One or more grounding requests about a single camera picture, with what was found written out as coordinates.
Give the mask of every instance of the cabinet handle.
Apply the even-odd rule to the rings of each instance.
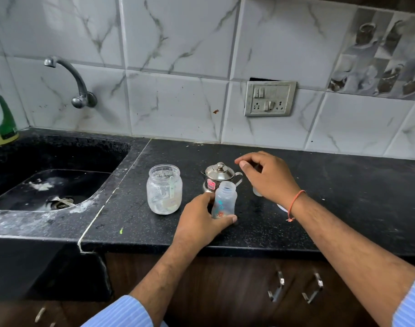
[[[315,299],[318,293],[323,290],[323,280],[321,280],[320,275],[318,273],[315,273],[314,275],[315,279],[317,279],[318,289],[314,291],[310,297],[308,297],[305,292],[301,293],[308,304],[312,303],[312,301]]]
[[[38,314],[36,315],[36,318],[35,318],[35,323],[36,324],[39,323],[39,321],[41,320],[41,317],[44,314],[44,312],[45,312],[45,307],[42,307],[40,309],[40,311],[38,312]]]
[[[269,290],[268,296],[270,297],[271,302],[276,302],[280,296],[280,293],[282,292],[282,288],[285,285],[285,279],[283,278],[283,274],[281,271],[277,271],[277,277],[279,278],[279,284],[280,286],[277,287],[276,291],[273,293]]]

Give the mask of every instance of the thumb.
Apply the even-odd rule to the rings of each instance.
[[[250,163],[245,160],[242,160],[241,162],[239,162],[239,167],[245,173],[245,175],[247,176],[248,180],[250,180],[252,185],[254,185],[254,182],[257,181],[256,179],[260,175],[260,173],[256,171],[253,168],[253,166],[251,166]]]
[[[238,220],[235,214],[229,214],[228,216],[224,216],[223,218],[214,219],[214,225],[217,229],[217,233],[219,234],[223,229],[227,228],[227,226],[232,225]]]

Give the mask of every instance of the orange thread bracelet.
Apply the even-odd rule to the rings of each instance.
[[[304,191],[303,189],[302,190],[300,190],[299,192],[298,192],[298,194],[297,195],[295,195],[295,197],[294,197],[294,199],[292,200],[292,202],[291,202],[291,205],[290,205],[290,208],[289,208],[289,210],[288,210],[288,219],[287,219],[287,221],[289,221],[289,222],[291,222],[292,220],[294,220],[295,218],[294,217],[290,217],[290,214],[291,214],[291,209],[292,209],[292,205],[294,204],[294,202],[295,202],[295,200],[300,196],[300,194],[301,193],[305,193],[306,191]]]

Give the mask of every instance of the red label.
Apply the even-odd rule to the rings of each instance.
[[[215,190],[215,182],[214,182],[214,181],[212,181],[211,179],[208,179],[208,180],[207,180],[207,187],[208,187],[209,189]]]

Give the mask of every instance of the faucet spout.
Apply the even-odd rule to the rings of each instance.
[[[80,73],[71,65],[70,62],[59,56],[49,56],[44,60],[44,65],[48,67],[56,67],[57,63],[66,68],[73,75],[74,79],[76,79],[77,87],[79,88],[79,96],[72,98],[71,104],[79,109],[85,106],[91,108],[95,107],[97,105],[96,96],[93,93],[88,92],[82,76],[80,76]]]

